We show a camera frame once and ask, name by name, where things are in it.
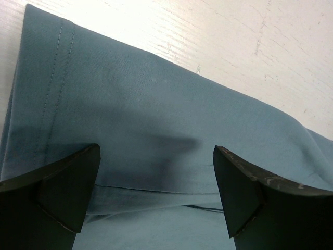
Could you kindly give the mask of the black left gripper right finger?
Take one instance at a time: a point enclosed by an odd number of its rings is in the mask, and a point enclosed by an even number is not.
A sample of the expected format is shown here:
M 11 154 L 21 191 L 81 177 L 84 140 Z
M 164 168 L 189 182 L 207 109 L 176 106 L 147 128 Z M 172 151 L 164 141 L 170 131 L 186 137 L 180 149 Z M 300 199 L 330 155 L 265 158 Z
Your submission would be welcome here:
M 332 192 L 245 161 L 222 146 L 213 165 L 237 249 L 332 249 Z

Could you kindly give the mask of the blue-grey t-shirt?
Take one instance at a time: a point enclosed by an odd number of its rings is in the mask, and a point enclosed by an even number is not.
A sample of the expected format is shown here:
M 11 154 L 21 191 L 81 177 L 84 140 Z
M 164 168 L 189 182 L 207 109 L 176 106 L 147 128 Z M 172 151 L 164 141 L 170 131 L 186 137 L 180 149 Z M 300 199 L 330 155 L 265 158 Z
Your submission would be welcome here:
M 332 190 L 332 140 L 163 58 L 27 5 L 1 179 L 89 144 L 101 162 L 74 249 L 234 249 L 213 150 Z

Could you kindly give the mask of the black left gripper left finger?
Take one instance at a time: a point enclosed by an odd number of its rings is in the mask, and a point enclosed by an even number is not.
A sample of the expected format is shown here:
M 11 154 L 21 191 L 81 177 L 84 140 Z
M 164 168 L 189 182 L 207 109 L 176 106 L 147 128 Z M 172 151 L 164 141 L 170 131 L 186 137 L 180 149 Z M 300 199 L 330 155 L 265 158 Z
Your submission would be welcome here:
M 1 249 L 72 249 L 100 164 L 100 147 L 1 182 Z

